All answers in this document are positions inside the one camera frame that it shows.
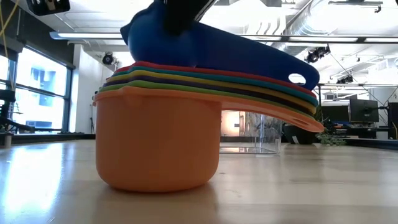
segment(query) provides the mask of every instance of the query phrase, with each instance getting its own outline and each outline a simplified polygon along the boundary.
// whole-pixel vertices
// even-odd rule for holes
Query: ceiling
[[[71,11],[38,18],[60,32],[119,32],[120,27],[152,1],[70,0]],[[213,6],[201,22],[234,34],[281,34],[286,23],[308,0],[284,2],[286,4],[282,7],[267,7],[261,0],[239,0],[226,6]],[[384,0],[379,13],[374,12],[377,6],[332,6],[328,2],[329,0],[313,0],[311,7],[303,11],[303,16],[310,14],[310,19],[305,22],[315,31],[324,29],[328,35],[398,35],[398,22],[392,19],[398,14],[395,0]],[[25,1],[21,1],[20,6],[27,10]],[[92,55],[115,52],[123,65],[132,62],[127,47],[121,40],[91,40],[82,43]],[[299,49],[301,53],[295,56],[304,59],[311,48],[313,47],[302,47]],[[396,45],[331,44],[330,48],[333,57],[328,55],[312,64],[320,72],[322,83],[336,83],[337,78],[345,74],[345,70],[353,75],[366,76],[370,66],[386,58],[398,57]]]

